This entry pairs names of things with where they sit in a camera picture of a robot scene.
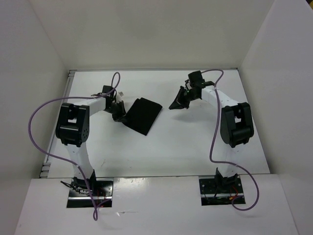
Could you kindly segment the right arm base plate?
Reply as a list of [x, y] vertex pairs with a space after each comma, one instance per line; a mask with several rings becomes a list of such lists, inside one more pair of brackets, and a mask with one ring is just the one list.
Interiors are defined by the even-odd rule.
[[220, 206], [234, 204], [245, 204], [244, 191], [241, 179], [237, 179], [230, 186], [218, 188], [214, 178], [199, 178], [201, 205], [202, 206]]

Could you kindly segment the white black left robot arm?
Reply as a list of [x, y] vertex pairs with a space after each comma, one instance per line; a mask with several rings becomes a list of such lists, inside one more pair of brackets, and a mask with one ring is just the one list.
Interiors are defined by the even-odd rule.
[[113, 121], [125, 123], [126, 110], [120, 95], [114, 91], [106, 97], [61, 105], [55, 134], [66, 147], [70, 160], [76, 163], [70, 187], [81, 190], [85, 195], [95, 194], [98, 186], [86, 145], [90, 116], [104, 111], [112, 115]]

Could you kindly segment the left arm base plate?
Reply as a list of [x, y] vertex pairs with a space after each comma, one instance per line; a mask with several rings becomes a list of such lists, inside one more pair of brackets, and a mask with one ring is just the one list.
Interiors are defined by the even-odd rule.
[[[86, 186], [76, 186], [74, 180], [69, 187], [67, 208], [93, 208]], [[98, 178], [90, 187], [95, 204], [99, 208], [111, 208], [113, 196], [113, 178]]]

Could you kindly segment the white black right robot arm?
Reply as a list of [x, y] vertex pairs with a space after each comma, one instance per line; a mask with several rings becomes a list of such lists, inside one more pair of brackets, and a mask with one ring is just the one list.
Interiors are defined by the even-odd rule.
[[[214, 176], [214, 186], [219, 192], [228, 192], [238, 182], [238, 169], [246, 173], [244, 167], [232, 160], [240, 153], [240, 148], [249, 142], [254, 135], [250, 105], [239, 103], [221, 92], [213, 82], [201, 85], [181, 86], [170, 110], [188, 109], [190, 102], [201, 99], [217, 109], [217, 121], [214, 130], [209, 160], [218, 165]], [[220, 160], [213, 159], [213, 150], [217, 136], [226, 146], [226, 153]]]

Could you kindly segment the black skirt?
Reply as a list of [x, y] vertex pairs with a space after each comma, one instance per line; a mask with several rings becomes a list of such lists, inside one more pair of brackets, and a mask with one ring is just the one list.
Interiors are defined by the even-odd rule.
[[160, 104], [143, 97], [137, 98], [126, 114], [124, 125], [146, 136], [161, 110]]

